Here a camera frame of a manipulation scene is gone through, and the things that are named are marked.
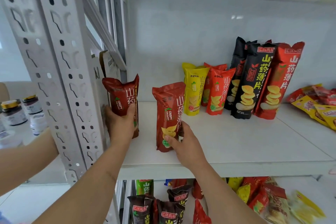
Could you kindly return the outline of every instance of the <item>white wall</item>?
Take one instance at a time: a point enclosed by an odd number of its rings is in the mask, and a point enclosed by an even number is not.
[[[127,0],[128,80],[140,101],[183,81],[182,62],[231,63],[235,40],[306,42],[288,86],[336,86],[336,6],[263,0]]]
[[[0,43],[0,82],[31,81],[1,5]]]

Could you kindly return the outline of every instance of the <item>black snack bag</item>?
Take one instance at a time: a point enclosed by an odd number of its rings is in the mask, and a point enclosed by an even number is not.
[[[231,109],[231,115],[236,119],[251,117],[276,49],[277,45],[271,43],[247,46],[243,75]]]
[[[180,214],[185,210],[182,205],[157,199],[157,209],[159,211],[159,224],[181,224]]]
[[[229,85],[229,89],[227,91],[227,98],[225,100],[224,108],[227,110],[231,110],[233,107],[233,102],[235,100],[238,85],[240,82],[240,79],[242,77],[243,69],[244,69],[244,63],[247,56],[247,46],[249,44],[255,44],[257,43],[257,40],[253,42],[245,42],[244,39],[241,37],[237,37],[236,39],[236,47],[234,48],[234,52],[232,55],[232,61],[231,61],[231,68],[237,68],[235,74],[232,77],[231,83]]]
[[[145,195],[127,197],[131,203],[133,224],[149,224],[151,221],[153,199]]]
[[[183,186],[180,186],[174,189],[168,189],[167,193],[168,193],[169,201],[178,203],[182,205],[183,207],[185,207],[188,201],[189,192],[190,192],[191,187],[192,187],[191,185],[183,185]],[[182,211],[180,214],[179,223],[183,222],[183,214],[184,214],[184,211]]]

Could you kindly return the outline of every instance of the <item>green snack bag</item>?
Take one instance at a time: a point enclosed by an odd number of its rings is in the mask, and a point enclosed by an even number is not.
[[[136,180],[136,194],[144,195],[149,194],[153,196],[154,180]]]

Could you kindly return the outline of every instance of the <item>gold lid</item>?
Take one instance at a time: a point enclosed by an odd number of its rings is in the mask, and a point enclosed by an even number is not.
[[[28,100],[28,99],[32,99],[32,98],[36,98],[36,95],[29,96],[27,98],[24,98],[23,100]]]
[[[9,101],[4,101],[1,103],[2,109],[17,107],[18,105],[19,104],[16,100],[9,100]]]

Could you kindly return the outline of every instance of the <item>hand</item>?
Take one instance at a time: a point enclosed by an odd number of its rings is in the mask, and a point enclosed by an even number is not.
[[[182,142],[177,141],[174,137],[165,136],[166,141],[176,151],[178,160],[183,166],[194,172],[196,168],[207,164],[202,147],[195,137],[190,126],[182,121],[184,137]]]
[[[105,123],[110,135],[111,144],[130,144],[134,133],[135,104],[128,107],[125,116],[116,115],[111,107],[105,107]]]

